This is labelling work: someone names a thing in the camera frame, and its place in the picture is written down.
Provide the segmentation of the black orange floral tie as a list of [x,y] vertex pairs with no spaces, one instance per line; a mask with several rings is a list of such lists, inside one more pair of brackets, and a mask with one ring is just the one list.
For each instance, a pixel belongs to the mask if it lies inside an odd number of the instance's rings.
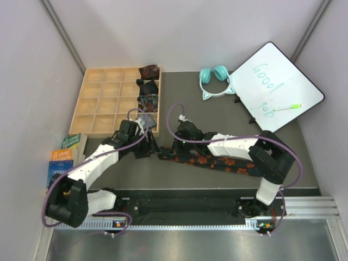
[[198,153],[191,154],[171,154],[168,147],[161,148],[162,153],[158,154],[160,160],[168,160],[184,165],[211,169],[216,171],[239,173],[252,177],[261,177],[262,173],[257,169],[254,162],[247,159],[202,156]]

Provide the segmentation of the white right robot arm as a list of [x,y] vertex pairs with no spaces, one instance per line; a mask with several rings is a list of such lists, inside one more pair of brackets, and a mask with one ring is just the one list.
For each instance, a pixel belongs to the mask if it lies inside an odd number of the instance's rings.
[[207,156],[230,157],[251,161],[261,177],[254,209],[266,215],[274,208],[274,199],[297,155],[271,131],[260,135],[232,136],[217,132],[203,133],[193,122],[181,120],[176,132],[170,131],[180,145],[193,145]]

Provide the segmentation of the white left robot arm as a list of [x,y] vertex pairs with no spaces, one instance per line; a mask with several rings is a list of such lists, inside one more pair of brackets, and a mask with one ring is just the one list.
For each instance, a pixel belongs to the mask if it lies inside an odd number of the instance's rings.
[[47,217],[70,227],[79,227],[86,217],[106,210],[110,215],[123,211],[123,202],[110,190],[89,192],[101,174],[128,153],[145,158],[159,153],[152,128],[156,126],[150,116],[136,120],[123,120],[119,130],[105,138],[97,150],[82,163],[64,173],[55,173],[48,183],[48,192],[42,209],[42,221]]

